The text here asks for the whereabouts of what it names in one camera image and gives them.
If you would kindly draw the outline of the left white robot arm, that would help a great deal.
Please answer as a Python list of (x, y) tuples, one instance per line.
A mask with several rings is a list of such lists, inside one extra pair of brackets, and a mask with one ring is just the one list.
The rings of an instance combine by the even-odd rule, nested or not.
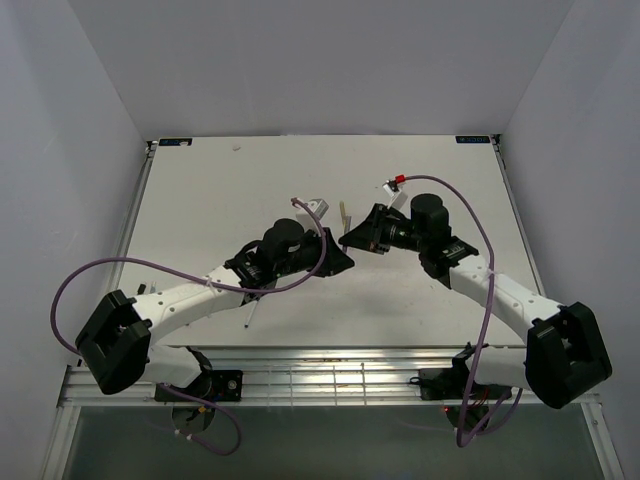
[(75, 344), (102, 393), (120, 393), (144, 380), (167, 384), (190, 399), (213, 394), (213, 368), (199, 351), (161, 339), (195, 321), (258, 300), (279, 279), (307, 272), (332, 277), (352, 267), (329, 228), (305, 229), (279, 219), (263, 237), (199, 282), (134, 297), (115, 290), (100, 301)]

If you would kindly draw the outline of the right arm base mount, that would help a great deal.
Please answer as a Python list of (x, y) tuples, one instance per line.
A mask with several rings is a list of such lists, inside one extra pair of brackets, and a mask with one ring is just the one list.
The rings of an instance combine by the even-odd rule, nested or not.
[[(408, 384), (419, 387), (422, 400), (462, 400), (470, 372), (465, 361), (472, 357), (475, 349), (475, 345), (467, 343), (465, 348), (453, 357), (451, 367), (419, 369), (418, 374), (411, 377)], [(502, 395), (509, 399), (512, 396), (511, 388), (474, 382), (469, 395), (469, 407), (478, 408), (488, 400), (498, 400)]]

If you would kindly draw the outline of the blue cap whiteboard marker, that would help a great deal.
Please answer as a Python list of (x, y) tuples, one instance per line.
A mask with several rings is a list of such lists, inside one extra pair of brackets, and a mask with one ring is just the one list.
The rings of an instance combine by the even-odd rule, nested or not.
[(259, 305), (258, 301), (251, 303), (251, 309), (248, 311), (247, 317), (246, 317), (245, 322), (244, 322), (244, 328), (245, 329), (249, 329), (250, 328), (251, 322), (252, 322), (252, 320), (254, 318), (254, 315), (256, 313), (258, 305)]

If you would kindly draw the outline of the yellow highlighter pen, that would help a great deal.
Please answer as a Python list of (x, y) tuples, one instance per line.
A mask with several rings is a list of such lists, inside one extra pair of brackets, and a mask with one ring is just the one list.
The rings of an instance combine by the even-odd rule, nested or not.
[(346, 205), (344, 201), (340, 201), (339, 202), (339, 211), (340, 211), (340, 216), (341, 216), (341, 222), (342, 222), (342, 226), (343, 226), (343, 217), (345, 214), (347, 214), (346, 212)]

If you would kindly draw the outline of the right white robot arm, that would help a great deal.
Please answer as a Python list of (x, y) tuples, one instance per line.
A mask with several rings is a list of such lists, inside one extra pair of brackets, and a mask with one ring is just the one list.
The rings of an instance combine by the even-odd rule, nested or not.
[(384, 254), (418, 253), (426, 274), (481, 306), (509, 327), (523, 349), (467, 345), (448, 369), (424, 381), (436, 398), (474, 397), (485, 387), (522, 388), (560, 409), (608, 379), (612, 365), (595, 315), (586, 305), (562, 305), (494, 273), (479, 251), (453, 235), (440, 197), (420, 194), (410, 214), (383, 204), (344, 234), (348, 248)]

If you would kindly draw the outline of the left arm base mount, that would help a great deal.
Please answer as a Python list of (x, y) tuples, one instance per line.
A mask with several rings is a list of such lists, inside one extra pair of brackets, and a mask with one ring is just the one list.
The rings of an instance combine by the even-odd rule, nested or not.
[(242, 399), (243, 371), (216, 370), (200, 351), (190, 347), (179, 348), (189, 355), (189, 363), (173, 369), (171, 379), (179, 379), (179, 385), (168, 380), (155, 387), (157, 402), (239, 402)]

